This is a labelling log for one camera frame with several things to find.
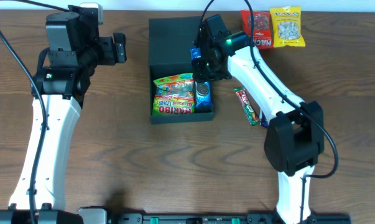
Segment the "red Hacks candy bag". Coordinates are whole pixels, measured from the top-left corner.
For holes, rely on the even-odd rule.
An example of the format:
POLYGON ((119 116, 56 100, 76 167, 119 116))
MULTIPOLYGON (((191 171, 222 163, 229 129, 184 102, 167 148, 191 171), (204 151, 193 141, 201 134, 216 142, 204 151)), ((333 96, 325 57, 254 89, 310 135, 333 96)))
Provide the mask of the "red Hacks candy bag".
POLYGON ((249 10, 241 10, 243 31, 251 35, 251 26, 254 26, 253 41, 258 49, 273 48, 271 35, 271 15, 269 12, 254 11, 254 19, 251 19, 249 10))

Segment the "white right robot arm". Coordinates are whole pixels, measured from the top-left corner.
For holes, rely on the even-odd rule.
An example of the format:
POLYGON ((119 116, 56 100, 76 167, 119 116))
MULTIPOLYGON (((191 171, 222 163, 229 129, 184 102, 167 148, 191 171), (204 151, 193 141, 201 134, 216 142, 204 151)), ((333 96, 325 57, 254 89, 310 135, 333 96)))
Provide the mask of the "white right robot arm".
POLYGON ((278 173, 279 218, 284 223, 307 221, 309 176, 324 151, 321 106, 290 91, 249 36, 243 31, 232 34, 219 14, 200 21, 194 44, 201 55, 192 60, 193 79, 202 83, 236 78, 268 122, 264 151, 278 173))

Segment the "green Haribo candy bag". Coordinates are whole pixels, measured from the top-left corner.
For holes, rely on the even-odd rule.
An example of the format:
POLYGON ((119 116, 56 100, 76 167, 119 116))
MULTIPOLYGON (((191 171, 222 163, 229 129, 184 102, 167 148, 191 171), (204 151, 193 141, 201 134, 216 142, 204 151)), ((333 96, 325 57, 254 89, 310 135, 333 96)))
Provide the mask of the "green Haribo candy bag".
POLYGON ((193 73, 181 73, 154 80, 153 116, 195 112, 193 73))

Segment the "red green KitKat bar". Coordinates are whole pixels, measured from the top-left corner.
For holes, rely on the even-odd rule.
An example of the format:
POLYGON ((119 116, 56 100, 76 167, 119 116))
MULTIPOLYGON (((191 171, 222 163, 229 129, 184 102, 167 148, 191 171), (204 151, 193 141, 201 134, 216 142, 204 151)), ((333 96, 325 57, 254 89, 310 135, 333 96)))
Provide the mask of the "red green KitKat bar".
POLYGON ((248 99, 245 87, 235 88, 234 92, 238 96, 238 99, 243 107, 243 110, 247 116, 250 125, 255 126, 257 123, 260 122, 260 119, 256 114, 255 110, 253 109, 250 100, 248 99))

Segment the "yellow snack bag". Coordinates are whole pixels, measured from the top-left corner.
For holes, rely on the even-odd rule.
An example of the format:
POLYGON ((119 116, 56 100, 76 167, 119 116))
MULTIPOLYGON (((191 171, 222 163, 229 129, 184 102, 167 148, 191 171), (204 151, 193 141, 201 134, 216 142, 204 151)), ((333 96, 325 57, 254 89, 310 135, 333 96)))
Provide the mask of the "yellow snack bag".
POLYGON ((272 7, 270 14, 273 26, 274 47, 305 47, 301 28, 301 7, 272 7))

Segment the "dark blue chocolate bar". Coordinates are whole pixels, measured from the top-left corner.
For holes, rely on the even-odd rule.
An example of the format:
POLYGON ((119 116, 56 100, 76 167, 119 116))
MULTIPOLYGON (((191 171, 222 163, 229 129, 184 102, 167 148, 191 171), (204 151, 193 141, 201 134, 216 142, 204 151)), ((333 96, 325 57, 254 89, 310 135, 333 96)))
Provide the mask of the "dark blue chocolate bar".
POLYGON ((260 112, 259 116, 260 116, 260 119, 261 119, 260 125, 264 128, 268 128, 269 123, 266 119, 266 116, 264 115, 264 113, 262 111, 260 112))

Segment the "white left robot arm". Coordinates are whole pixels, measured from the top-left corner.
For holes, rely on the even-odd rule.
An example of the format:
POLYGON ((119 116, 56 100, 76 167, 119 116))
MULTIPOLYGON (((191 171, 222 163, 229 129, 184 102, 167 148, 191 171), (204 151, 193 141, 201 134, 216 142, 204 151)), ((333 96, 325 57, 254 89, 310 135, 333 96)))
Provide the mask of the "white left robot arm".
POLYGON ((28 74, 33 123, 17 186, 0 223, 83 223, 65 210, 65 174, 70 145, 90 78, 99 65, 124 63, 126 37, 102 37, 103 8, 83 3, 54 7, 46 18, 49 46, 35 74, 28 74))

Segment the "black box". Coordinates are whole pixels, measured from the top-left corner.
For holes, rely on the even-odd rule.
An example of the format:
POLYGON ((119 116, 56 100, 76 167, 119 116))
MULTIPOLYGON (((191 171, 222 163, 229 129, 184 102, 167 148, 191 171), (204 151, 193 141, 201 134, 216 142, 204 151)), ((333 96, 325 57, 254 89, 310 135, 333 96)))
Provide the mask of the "black box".
POLYGON ((193 72, 190 49, 197 35, 199 17, 149 19, 150 105, 158 78, 193 72))

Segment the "blue Oreo cookie pack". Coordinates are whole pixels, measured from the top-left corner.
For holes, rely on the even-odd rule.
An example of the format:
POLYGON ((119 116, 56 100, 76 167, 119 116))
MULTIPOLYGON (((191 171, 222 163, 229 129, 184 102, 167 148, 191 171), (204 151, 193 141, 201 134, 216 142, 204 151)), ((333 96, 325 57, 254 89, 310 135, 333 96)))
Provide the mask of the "blue Oreo cookie pack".
POLYGON ((213 105, 211 101, 211 88, 209 82, 195 82, 195 111, 206 113, 213 105))

